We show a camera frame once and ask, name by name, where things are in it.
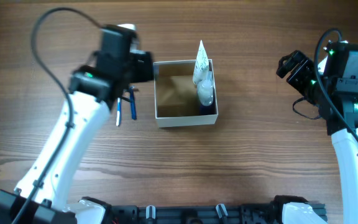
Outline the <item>blue disposable razor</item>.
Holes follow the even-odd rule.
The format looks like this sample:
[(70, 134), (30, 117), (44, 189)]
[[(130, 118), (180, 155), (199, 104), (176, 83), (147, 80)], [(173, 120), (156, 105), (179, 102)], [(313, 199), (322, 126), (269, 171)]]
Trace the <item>blue disposable razor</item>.
[(137, 119), (137, 111), (136, 111), (136, 105), (135, 105), (135, 92), (138, 91), (138, 89), (135, 86), (131, 86), (129, 90), (127, 91), (129, 93), (129, 99), (131, 104), (131, 118), (133, 120)]

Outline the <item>white bamboo-print lotion tube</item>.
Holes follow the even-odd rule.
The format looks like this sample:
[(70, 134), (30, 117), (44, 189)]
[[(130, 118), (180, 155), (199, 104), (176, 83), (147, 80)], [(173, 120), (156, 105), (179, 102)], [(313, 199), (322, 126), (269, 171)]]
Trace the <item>white bamboo-print lotion tube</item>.
[(195, 68), (193, 72), (193, 83), (197, 85), (200, 81), (204, 80), (208, 72), (209, 72), (209, 58), (204, 48), (203, 41), (200, 40), (200, 45), (198, 48), (196, 61), (195, 61)]

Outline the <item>blue white toothbrush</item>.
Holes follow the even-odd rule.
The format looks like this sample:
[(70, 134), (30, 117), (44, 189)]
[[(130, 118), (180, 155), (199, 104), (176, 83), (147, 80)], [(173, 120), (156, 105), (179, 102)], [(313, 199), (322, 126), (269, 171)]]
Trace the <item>blue white toothbrush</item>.
[(116, 126), (120, 127), (121, 125), (121, 110), (122, 110), (122, 100), (121, 98), (117, 99), (117, 114), (116, 114)]

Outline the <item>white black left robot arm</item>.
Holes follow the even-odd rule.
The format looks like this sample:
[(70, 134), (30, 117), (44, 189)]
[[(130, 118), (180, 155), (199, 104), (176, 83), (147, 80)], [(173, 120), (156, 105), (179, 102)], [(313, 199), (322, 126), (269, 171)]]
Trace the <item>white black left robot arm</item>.
[(111, 223), (110, 204), (68, 203), (73, 176), (95, 134), (130, 85), (154, 77), (152, 54), (139, 50), (134, 24), (102, 27), (101, 47), (70, 77), (68, 97), (37, 160), (13, 192), (0, 190), (0, 223)]

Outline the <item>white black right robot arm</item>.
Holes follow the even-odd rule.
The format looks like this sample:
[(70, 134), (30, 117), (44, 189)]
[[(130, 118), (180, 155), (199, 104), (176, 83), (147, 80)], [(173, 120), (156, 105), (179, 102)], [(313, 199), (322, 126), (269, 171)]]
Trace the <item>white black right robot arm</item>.
[(339, 166), (343, 219), (358, 223), (358, 45), (330, 42), (324, 51), (327, 56), (315, 65), (296, 50), (279, 60), (276, 74), (326, 121)]

